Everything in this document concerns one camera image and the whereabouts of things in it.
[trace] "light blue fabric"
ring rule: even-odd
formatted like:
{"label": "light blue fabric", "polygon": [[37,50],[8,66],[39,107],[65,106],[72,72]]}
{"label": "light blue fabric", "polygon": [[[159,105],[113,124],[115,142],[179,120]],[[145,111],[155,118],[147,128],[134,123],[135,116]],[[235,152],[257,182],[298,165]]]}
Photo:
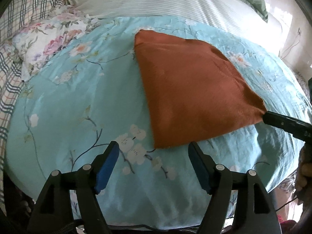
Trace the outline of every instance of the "light blue fabric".
{"label": "light blue fabric", "polygon": [[[309,121],[310,103],[292,72],[256,44],[173,16],[120,17],[101,23],[56,54],[26,84],[16,103],[6,169],[33,198],[51,171],[69,172],[89,148],[117,140],[122,151],[106,189],[97,196],[107,223],[160,229],[200,224],[209,196],[199,185],[187,145],[153,151],[149,111],[133,51],[139,29],[216,46],[268,110]],[[253,168],[269,191],[296,169],[303,142],[261,122],[201,141],[199,146],[231,170]],[[91,163],[105,148],[91,148],[73,170]],[[75,193],[71,198],[76,212]]]}

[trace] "brown cloth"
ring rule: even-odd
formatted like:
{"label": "brown cloth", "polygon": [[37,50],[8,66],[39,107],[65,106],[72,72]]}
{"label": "brown cloth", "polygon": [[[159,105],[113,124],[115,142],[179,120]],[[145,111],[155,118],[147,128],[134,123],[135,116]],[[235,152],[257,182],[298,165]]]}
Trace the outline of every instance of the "brown cloth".
{"label": "brown cloth", "polygon": [[266,112],[234,65],[204,41],[140,30],[135,55],[155,148],[220,136],[260,122]]}

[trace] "checkered blanket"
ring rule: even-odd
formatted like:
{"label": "checkered blanket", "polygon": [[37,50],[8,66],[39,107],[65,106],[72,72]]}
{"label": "checkered blanket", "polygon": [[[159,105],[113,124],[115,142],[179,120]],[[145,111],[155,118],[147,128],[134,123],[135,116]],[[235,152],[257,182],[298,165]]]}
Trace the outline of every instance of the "checkered blanket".
{"label": "checkered blanket", "polygon": [[[47,17],[65,0],[12,0],[0,18],[0,43],[33,20]],[[4,152],[15,101],[21,92],[21,61],[0,46],[0,208],[5,213],[3,191]]]}

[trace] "white floral pillowcase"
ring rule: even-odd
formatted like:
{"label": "white floral pillowcase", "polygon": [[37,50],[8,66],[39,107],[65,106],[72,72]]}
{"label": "white floral pillowcase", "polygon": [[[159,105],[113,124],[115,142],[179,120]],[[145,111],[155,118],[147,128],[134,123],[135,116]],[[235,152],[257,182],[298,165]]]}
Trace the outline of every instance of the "white floral pillowcase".
{"label": "white floral pillowcase", "polygon": [[44,19],[24,26],[12,38],[12,43],[23,60],[23,81],[36,75],[45,63],[74,38],[80,38],[99,26],[97,18],[90,18],[74,7],[62,6]]}

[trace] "floral fabric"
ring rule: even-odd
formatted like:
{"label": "floral fabric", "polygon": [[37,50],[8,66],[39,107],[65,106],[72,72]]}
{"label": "floral fabric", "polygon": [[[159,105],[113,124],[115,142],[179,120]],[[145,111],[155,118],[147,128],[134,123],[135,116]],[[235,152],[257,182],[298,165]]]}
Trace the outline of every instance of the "floral fabric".
{"label": "floral fabric", "polygon": [[23,81],[36,75],[57,51],[67,46],[73,38],[80,38],[90,32],[98,22],[72,6],[57,8],[50,16],[52,18],[25,25],[12,39],[23,60]]}
{"label": "floral fabric", "polygon": [[[120,155],[107,187],[97,195],[107,224],[146,224],[158,229],[200,224],[210,196],[198,182],[188,146],[153,148],[149,110],[133,51],[139,29],[214,45],[233,62],[268,110],[310,121],[311,105],[292,72],[278,57],[250,41],[174,16],[120,17],[100,23],[26,82],[15,105],[7,140],[7,172],[33,199],[51,171],[77,170],[115,140]],[[303,146],[302,141],[263,122],[198,144],[232,171],[254,169],[268,191],[297,168]],[[236,196],[233,191],[228,216],[234,212]],[[74,191],[71,201],[75,217],[80,217]]]}

